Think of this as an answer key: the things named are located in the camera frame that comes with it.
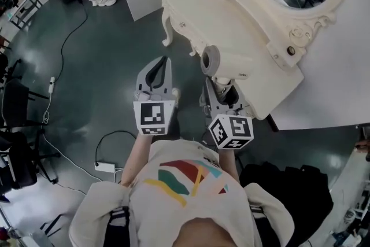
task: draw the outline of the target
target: carved table leg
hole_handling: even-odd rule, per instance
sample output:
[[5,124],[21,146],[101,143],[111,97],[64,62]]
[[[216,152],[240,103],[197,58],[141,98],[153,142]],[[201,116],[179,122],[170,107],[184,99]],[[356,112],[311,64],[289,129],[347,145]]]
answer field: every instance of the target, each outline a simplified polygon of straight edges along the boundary
[[190,42],[190,45],[191,45],[191,49],[193,50],[189,55],[190,57],[193,57],[197,54],[197,50],[196,50],[196,46],[194,46],[191,42]]
[[169,11],[167,8],[164,8],[163,14],[162,14],[162,24],[164,31],[167,34],[167,38],[162,41],[164,46],[169,46],[172,43],[173,39],[173,31],[171,26],[171,21],[169,20]]

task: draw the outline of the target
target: mirror frame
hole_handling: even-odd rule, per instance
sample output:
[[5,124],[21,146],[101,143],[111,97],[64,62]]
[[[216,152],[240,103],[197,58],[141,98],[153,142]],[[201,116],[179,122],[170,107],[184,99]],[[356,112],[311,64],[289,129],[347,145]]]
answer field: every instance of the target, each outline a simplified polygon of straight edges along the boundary
[[301,55],[304,55],[305,48],[314,40],[318,30],[335,22],[334,11],[343,0],[325,0],[314,8],[307,9],[291,8],[276,0],[255,1],[271,18],[280,23],[285,34],[301,50]]

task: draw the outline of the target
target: cable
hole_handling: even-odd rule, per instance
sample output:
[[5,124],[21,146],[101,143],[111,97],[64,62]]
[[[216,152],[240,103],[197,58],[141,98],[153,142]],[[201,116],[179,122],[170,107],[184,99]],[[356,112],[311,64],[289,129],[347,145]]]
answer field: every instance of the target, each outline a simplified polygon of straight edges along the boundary
[[113,132],[110,132],[110,133],[108,133],[108,134],[105,134],[101,139],[100,139],[100,141],[99,141],[99,143],[98,143],[98,145],[97,145],[97,148],[95,149],[95,165],[96,166],[98,166],[99,164],[98,164],[98,156],[97,156],[97,154],[98,154],[98,148],[99,148],[99,146],[100,146],[100,144],[102,143],[102,141],[104,140],[104,138],[105,137],[108,137],[108,136],[110,136],[110,135],[112,135],[112,134],[115,134],[115,133],[126,133],[126,134],[130,134],[132,137],[134,137],[135,139],[136,139],[136,136],[133,134],[133,133],[131,133],[131,132],[129,132],[129,131],[126,131],[126,130],[116,130],[116,131],[113,131]]
[[64,68],[64,56],[63,56],[63,48],[64,48],[64,45],[65,43],[67,42],[68,38],[76,31],[78,30],[83,24],[85,24],[85,22],[87,21],[88,19],[88,15],[87,15],[87,11],[86,11],[86,8],[85,6],[83,5],[83,2],[81,1],[80,2],[82,4],[82,7],[83,7],[83,10],[85,11],[85,15],[86,15],[86,18],[85,20],[76,28],[74,29],[71,33],[68,34],[68,36],[64,39],[64,42],[63,42],[63,45],[62,45],[62,48],[60,49],[60,54],[62,56],[62,68],[60,69],[60,72],[57,76],[57,78],[55,79],[55,82],[56,83],[58,81],[58,79],[60,78],[60,76],[62,75],[62,72],[63,72],[63,68]]
[[[47,180],[47,178],[44,176],[44,175],[42,175],[41,173],[38,173],[42,178],[45,178],[46,180]],[[61,184],[59,184],[59,183],[55,183],[56,185],[59,185],[60,187],[64,187],[65,189],[70,189],[70,190],[73,190],[73,191],[78,191],[79,193],[82,193],[82,194],[84,194],[85,196],[86,196],[86,193],[85,192],[83,192],[82,190],[79,190],[79,189],[73,189],[73,188],[71,188],[71,187],[69,187],[69,186],[64,186],[64,185],[61,185]]]
[[49,98],[49,104],[44,112],[44,115],[43,115],[43,120],[42,120],[42,123],[43,124],[47,124],[48,121],[49,121],[49,117],[50,117],[50,114],[49,114],[49,107],[50,107],[50,104],[51,104],[51,95],[53,95],[53,93],[50,94],[50,98]]
[[301,9],[302,7],[301,7],[301,4],[300,4],[299,0],[296,0],[296,1],[297,1],[297,4],[298,4],[299,8]]
[[114,172],[114,176],[113,176],[113,183],[116,183],[116,173],[120,172],[120,171],[123,171],[124,168],[122,169],[118,169],[116,170],[116,172]]
[[82,168],[82,167],[80,167],[80,166],[76,165],[76,164],[75,164],[71,159],[67,158],[64,154],[62,154],[62,153],[60,152],[60,150],[59,150],[59,149],[57,149],[53,144],[51,144],[51,143],[46,139],[45,135],[43,135],[43,137],[44,137],[44,139],[45,139],[45,141],[46,141],[47,143],[49,143],[53,148],[55,148],[55,149],[56,149],[56,151],[57,151],[57,152],[59,152],[61,156],[65,157],[68,161],[70,161],[70,162],[72,163],[72,165],[74,165],[74,166],[75,166],[75,167],[77,167],[78,169],[80,169],[80,170],[84,171],[84,172],[85,172],[87,175],[89,175],[90,177],[95,178],[95,179],[97,179],[97,180],[99,180],[99,181],[103,181],[102,179],[100,179],[100,178],[98,178],[98,177],[96,177],[96,176],[94,176],[94,175],[91,175],[91,174],[90,174],[89,172],[87,172],[84,168]]

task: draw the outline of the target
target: power adapter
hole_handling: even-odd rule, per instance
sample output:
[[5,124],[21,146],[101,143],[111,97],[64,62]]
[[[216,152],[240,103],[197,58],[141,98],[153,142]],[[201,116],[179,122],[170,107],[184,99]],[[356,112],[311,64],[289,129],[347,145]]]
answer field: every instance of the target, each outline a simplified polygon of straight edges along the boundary
[[108,172],[108,173],[115,173],[116,172],[116,165],[110,164],[110,163],[102,163],[102,162],[96,162],[94,163],[95,170],[102,171],[102,172]]
[[54,83],[56,82],[56,78],[54,76],[51,77],[49,83],[49,94],[52,94],[54,91]]

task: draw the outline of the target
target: white vanity table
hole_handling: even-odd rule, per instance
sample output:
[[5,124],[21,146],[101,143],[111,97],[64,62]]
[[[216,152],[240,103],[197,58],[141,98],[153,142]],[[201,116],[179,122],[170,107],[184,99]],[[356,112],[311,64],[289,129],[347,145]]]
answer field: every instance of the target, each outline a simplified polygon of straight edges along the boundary
[[191,43],[191,56],[206,46],[248,57],[247,79],[236,80],[252,116],[266,118],[304,79],[297,62],[318,30],[335,20],[341,0],[298,11],[276,0],[162,0],[162,22]]

